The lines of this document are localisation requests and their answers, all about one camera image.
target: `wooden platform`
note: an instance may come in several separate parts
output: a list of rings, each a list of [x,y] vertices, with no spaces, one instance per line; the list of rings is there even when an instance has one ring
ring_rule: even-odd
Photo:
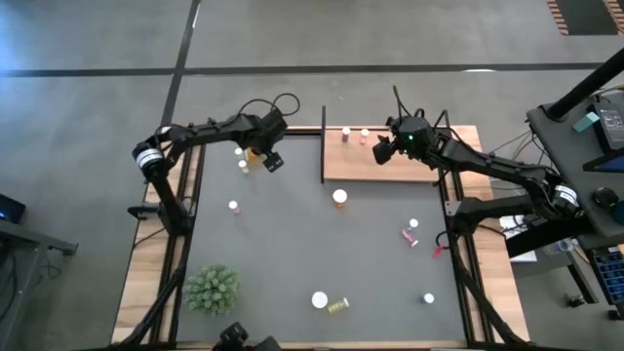
[[[352,127],[352,130],[358,128],[369,128],[375,129],[380,127],[378,126],[360,126],[360,127]],[[469,143],[472,147],[477,150],[481,150],[481,143],[479,141],[479,135],[477,133],[477,129],[474,126],[454,126],[453,127],[457,133]],[[319,127],[294,127],[294,130],[316,130],[319,131]],[[327,132],[329,131],[338,131],[341,130],[341,126],[336,127],[327,127]],[[369,136],[369,147],[372,147],[372,136]],[[191,193],[191,189],[193,187],[196,175],[196,167],[197,167],[197,155],[198,151],[193,152],[193,158],[191,162],[191,171],[189,172],[189,179],[186,183],[185,195],[189,195]],[[170,183],[176,189],[176,185],[179,179],[179,171],[180,171],[181,161],[178,163],[178,166],[171,171],[170,175]],[[450,182],[450,176],[447,177],[447,184],[450,190],[452,191],[452,183]],[[487,200],[492,198],[492,192],[489,185],[489,180],[484,175],[478,175],[470,172],[463,173],[461,175],[464,195],[465,196],[474,196],[481,198],[482,200]],[[155,202],[158,201],[156,194],[153,191],[153,188],[148,187],[148,191],[145,197],[146,201]],[[498,227],[498,224],[495,220],[488,220],[486,222],[487,225]],[[161,227],[158,219],[150,219],[147,221],[143,221],[138,227],[138,231],[136,234],[136,239],[140,240],[153,231],[159,229]],[[513,272],[511,269],[511,263],[509,261],[509,255],[507,254],[507,249],[505,246],[505,240],[501,236],[491,233],[485,229],[479,229],[474,235],[477,255],[479,259],[479,266],[482,273],[482,280],[484,282],[486,296],[491,301],[494,308],[498,311],[502,319],[510,326],[510,328],[520,337],[525,340],[528,340],[528,331],[527,324],[525,322],[524,313],[522,310],[522,306],[520,303],[520,298],[518,297],[518,290],[516,288],[516,282],[514,280]],[[181,248],[183,238],[178,239],[178,243],[176,247],[178,249]],[[122,300],[120,303],[120,308],[117,316],[117,322],[114,327],[112,342],[121,341],[124,337],[126,337],[133,328],[137,325],[137,323],[141,320],[141,318],[145,315],[149,306],[154,302],[156,297],[156,292],[158,291],[158,284],[160,281],[160,272],[163,266],[163,259],[165,255],[165,247],[167,244],[167,234],[161,233],[145,242],[143,242],[140,246],[138,246],[131,257],[129,271],[126,278],[126,285],[124,287],[124,292],[122,295]],[[476,307],[476,303],[474,299],[470,301],[470,307],[473,317],[473,325],[475,329],[475,334],[478,340],[483,340],[483,329],[481,327],[480,315],[479,311]],[[161,339],[165,339],[169,327],[172,316],[172,308],[171,301],[168,303],[168,307],[165,313],[165,319],[163,321]],[[205,343],[189,343],[189,348],[209,348],[210,344]],[[325,343],[319,343],[318,345],[311,344],[301,344],[298,347],[322,347],[327,346]],[[405,345],[405,344],[397,344],[390,345],[387,342],[353,342],[353,343],[345,343],[344,345],[334,345],[335,348],[347,347],[347,348],[409,348],[409,347],[434,347],[441,345],[423,345],[422,342],[419,342],[416,346],[414,345]],[[447,347],[455,346],[459,347],[462,345],[445,345]]]
[[[377,165],[372,147],[378,143],[377,136],[390,137],[386,127],[369,129],[366,144],[360,144],[360,130],[351,129],[347,142],[342,142],[342,130],[327,129],[325,132],[324,178],[327,180],[375,180],[375,181],[436,181],[438,172],[428,166],[396,154],[387,164]]]

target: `potted plant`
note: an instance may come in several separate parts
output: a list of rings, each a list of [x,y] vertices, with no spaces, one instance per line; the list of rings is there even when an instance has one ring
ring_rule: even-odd
[[[238,274],[225,265],[205,266],[186,280],[184,303],[191,311],[227,315],[234,308],[239,286]]]

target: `gray concrete floor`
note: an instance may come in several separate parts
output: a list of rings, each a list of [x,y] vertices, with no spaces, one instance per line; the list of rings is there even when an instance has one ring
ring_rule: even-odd
[[[173,67],[190,4],[0,0],[0,69]],[[585,62],[623,45],[620,36],[561,36],[545,0],[204,0],[187,66]],[[587,74],[186,77],[174,120],[223,119],[251,98],[293,92],[302,107],[292,125],[319,124],[322,105],[330,124],[380,124],[396,113],[396,84],[407,106],[425,108],[428,118],[448,109],[453,123],[477,125],[484,148],[492,149],[526,129],[528,109]],[[0,192],[28,206],[26,225],[80,242],[75,257],[57,261],[62,276],[42,283],[31,302],[23,328],[31,337],[22,338],[21,349],[108,343],[137,225],[126,208],[144,189],[130,151],[159,124],[170,82],[0,78]],[[538,156],[531,147],[522,159]],[[575,310],[556,303],[573,289],[570,281],[566,271],[518,280],[531,338],[619,349],[624,324],[604,321],[604,299]]]

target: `white bottle cap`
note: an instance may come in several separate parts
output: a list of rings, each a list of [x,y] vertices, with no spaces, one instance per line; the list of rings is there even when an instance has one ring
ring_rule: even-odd
[[[422,297],[422,299],[424,299],[424,300],[425,300],[425,302],[427,302],[427,303],[433,303],[434,297],[433,297],[433,295],[432,295],[432,294],[430,294],[430,293],[426,293],[426,294]]]
[[[328,296],[324,292],[312,294],[312,305],[316,308],[325,308],[328,305]]]
[[[338,204],[341,204],[345,201],[347,201],[347,192],[342,190],[342,189],[338,189],[336,191],[333,192],[333,200],[336,201]]]

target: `white object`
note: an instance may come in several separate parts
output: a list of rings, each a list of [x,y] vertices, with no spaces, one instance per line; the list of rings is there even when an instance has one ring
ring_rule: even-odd
[[[344,202],[347,201],[347,192],[342,189],[334,191],[333,200],[336,201],[337,204],[344,204]]]
[[[360,143],[362,145],[364,145],[365,143],[367,143],[367,139],[369,138],[369,134],[371,132],[369,132],[368,129],[364,128],[360,131]]]
[[[500,226],[503,227],[503,233],[505,234],[505,238],[513,238],[516,235],[527,230],[526,225],[518,225],[518,223],[523,223],[525,217],[521,214],[513,216],[506,215],[499,219]],[[535,255],[535,251],[519,254],[513,258],[509,259],[512,262],[537,262],[537,256]]]
[[[349,127],[344,127],[342,129],[342,142],[349,141],[349,135],[351,134],[351,129]]]
[[[423,297],[422,300],[425,301],[425,303],[433,303],[434,300],[434,296],[431,293],[426,293]]]
[[[328,305],[328,296],[324,292],[314,292],[312,294],[312,305],[316,308],[325,308]]]
[[[243,152],[243,149],[240,147],[237,147],[234,150],[234,154],[236,155],[236,157],[241,160],[241,161],[245,161],[245,152]]]
[[[241,169],[241,171],[243,171],[244,174],[247,174],[250,172],[250,169],[247,168],[247,161],[245,160],[241,160],[238,162],[238,168]]]
[[[230,201],[229,204],[227,204],[227,207],[229,207],[230,210],[234,212],[234,215],[237,215],[241,212],[241,209],[238,208],[238,203],[236,201]]]

